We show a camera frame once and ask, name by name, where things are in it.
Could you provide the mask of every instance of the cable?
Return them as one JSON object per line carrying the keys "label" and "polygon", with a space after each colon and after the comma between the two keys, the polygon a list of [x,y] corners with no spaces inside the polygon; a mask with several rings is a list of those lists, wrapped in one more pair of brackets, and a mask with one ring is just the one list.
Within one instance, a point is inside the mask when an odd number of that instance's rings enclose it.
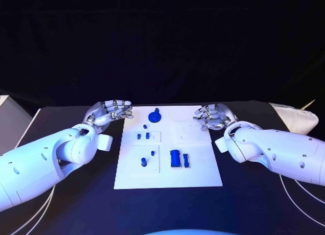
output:
{"label": "cable", "polygon": [[295,201],[293,201],[293,199],[292,199],[292,197],[290,197],[290,195],[289,195],[286,186],[285,186],[285,182],[283,182],[282,175],[279,175],[279,176],[280,176],[282,184],[283,184],[283,187],[285,187],[285,192],[286,192],[286,194],[288,194],[288,196],[289,196],[289,198],[290,198],[290,200],[292,200],[292,202],[293,202],[296,208],[302,211],[302,213],[303,213],[318,224],[321,224],[321,225],[325,227],[325,224],[322,224],[319,221],[316,221],[316,220],[305,213],[305,211],[302,210],[302,208],[301,208],[301,207],[298,206],[298,204],[295,203]]}
{"label": "cable", "polygon": [[325,201],[322,199],[319,199],[309,191],[308,189],[303,187],[303,185],[298,182],[298,180],[295,180],[296,183],[299,184],[299,186],[302,187],[302,189],[305,190],[305,192],[319,201],[325,204]]}
{"label": "cable", "polygon": [[47,203],[48,203],[48,206],[50,206],[50,202],[51,202],[51,199],[52,199],[52,196],[54,196],[54,191],[55,191],[55,185],[54,185],[52,191],[51,191],[51,193],[50,193],[48,199],[47,199],[47,201],[45,201],[44,205],[41,206],[41,209],[38,210],[38,212],[35,213],[35,215],[32,216],[32,218],[28,220],[28,222],[21,226],[21,228],[19,228],[11,235],[15,235],[15,234],[22,230],[22,228],[29,224],[29,222],[34,220],[34,218],[35,218],[37,215],[39,214],[42,208],[47,206]]}

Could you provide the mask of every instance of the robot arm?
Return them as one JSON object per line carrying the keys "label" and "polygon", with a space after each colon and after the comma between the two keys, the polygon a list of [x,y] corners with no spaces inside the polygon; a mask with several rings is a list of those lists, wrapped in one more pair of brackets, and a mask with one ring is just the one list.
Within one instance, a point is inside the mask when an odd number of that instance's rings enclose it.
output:
{"label": "robot arm", "polygon": [[279,130],[263,130],[257,125],[240,121],[224,104],[204,106],[194,117],[201,129],[226,128],[215,141],[220,151],[230,152],[241,163],[262,163],[270,171],[325,186],[325,142],[301,134]]}
{"label": "robot arm", "polygon": [[129,101],[99,102],[83,124],[25,144],[0,156],[0,211],[39,196],[94,158],[113,138],[100,134],[112,121],[133,118]]}

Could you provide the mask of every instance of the table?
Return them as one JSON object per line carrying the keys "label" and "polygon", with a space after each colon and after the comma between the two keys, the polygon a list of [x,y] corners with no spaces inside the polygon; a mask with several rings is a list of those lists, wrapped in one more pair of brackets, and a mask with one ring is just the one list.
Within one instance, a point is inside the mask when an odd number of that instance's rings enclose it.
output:
{"label": "table", "polygon": [[[224,104],[241,120],[263,129],[288,130],[267,103]],[[87,109],[44,108],[21,145],[81,123]],[[236,162],[228,153],[220,153],[215,144],[223,187],[114,190],[123,124],[123,120],[116,121],[106,130],[114,138],[110,152],[99,151],[93,161],[58,183],[47,215],[32,234],[140,235],[172,229],[205,229],[243,235],[325,234],[325,228],[292,204],[279,175],[259,163]],[[213,141],[223,133],[211,131]],[[292,179],[283,178],[299,206],[325,223],[325,205],[312,199]],[[303,185],[325,200],[325,187]],[[48,194],[0,212],[0,234],[15,231],[26,222]]]}

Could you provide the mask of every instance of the black backdrop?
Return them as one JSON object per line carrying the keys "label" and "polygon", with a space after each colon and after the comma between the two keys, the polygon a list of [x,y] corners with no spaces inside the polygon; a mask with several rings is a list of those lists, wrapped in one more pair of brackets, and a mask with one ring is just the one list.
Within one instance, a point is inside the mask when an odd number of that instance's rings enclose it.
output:
{"label": "black backdrop", "polygon": [[286,84],[324,50],[319,3],[0,0],[0,94],[31,112],[116,98],[296,105]]}

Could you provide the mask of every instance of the white board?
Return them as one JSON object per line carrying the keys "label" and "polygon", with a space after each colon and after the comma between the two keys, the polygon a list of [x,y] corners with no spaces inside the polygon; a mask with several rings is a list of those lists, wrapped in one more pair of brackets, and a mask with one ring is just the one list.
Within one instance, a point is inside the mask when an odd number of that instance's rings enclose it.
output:
{"label": "white board", "polygon": [[[155,108],[162,115],[158,123],[149,121]],[[125,122],[114,189],[223,186],[210,132],[201,131],[201,125],[192,120],[198,108],[201,106],[133,107],[135,118]],[[182,167],[171,167],[169,152],[175,149],[181,152]],[[182,154],[190,155],[190,168],[184,166]]]}

